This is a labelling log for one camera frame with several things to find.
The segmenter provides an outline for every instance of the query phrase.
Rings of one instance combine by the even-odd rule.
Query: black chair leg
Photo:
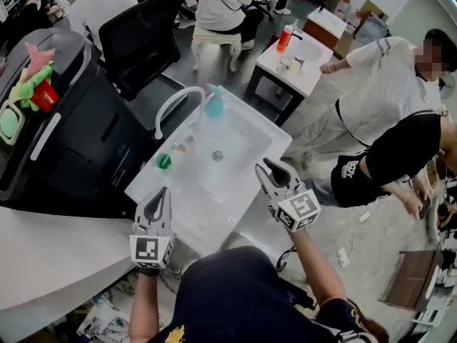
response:
[[[256,7],[258,10],[262,11],[262,13],[267,15],[269,21],[273,21],[273,16],[271,15],[271,13],[262,5],[253,3],[252,6]]]

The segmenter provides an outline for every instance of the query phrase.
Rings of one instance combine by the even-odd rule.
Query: white curved faucet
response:
[[[200,86],[190,86],[189,88],[185,88],[185,89],[182,89],[178,92],[176,92],[175,94],[173,94],[172,96],[170,96],[165,103],[162,104],[162,106],[160,107],[159,109],[159,112],[157,113],[156,115],[156,132],[154,134],[154,137],[156,139],[161,139],[162,137],[164,137],[164,134],[162,134],[162,131],[160,129],[160,121],[162,119],[162,116],[164,115],[166,109],[174,102],[176,101],[178,98],[181,98],[184,94],[187,94],[187,93],[191,93],[195,91],[196,93],[199,93],[200,94],[200,116],[203,114],[203,108],[205,107],[206,105],[206,102],[205,102],[205,96],[206,96],[206,93],[205,91],[200,87]]]

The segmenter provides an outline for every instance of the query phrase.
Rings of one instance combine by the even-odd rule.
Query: pink cloth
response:
[[[43,66],[54,58],[54,54],[56,53],[56,49],[38,52],[38,47],[28,43],[26,43],[26,46],[30,56],[30,64],[27,68],[28,73],[24,81],[29,80],[33,75],[39,73],[43,69]]]

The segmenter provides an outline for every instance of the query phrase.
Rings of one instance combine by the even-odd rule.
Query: wristwatch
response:
[[[144,274],[148,277],[157,277],[159,275],[159,268],[141,268],[138,267],[138,273]]]

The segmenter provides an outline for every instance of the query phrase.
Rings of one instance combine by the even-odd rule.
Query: drain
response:
[[[213,153],[213,160],[216,162],[220,162],[224,158],[224,154],[222,154],[222,151],[216,150]]]

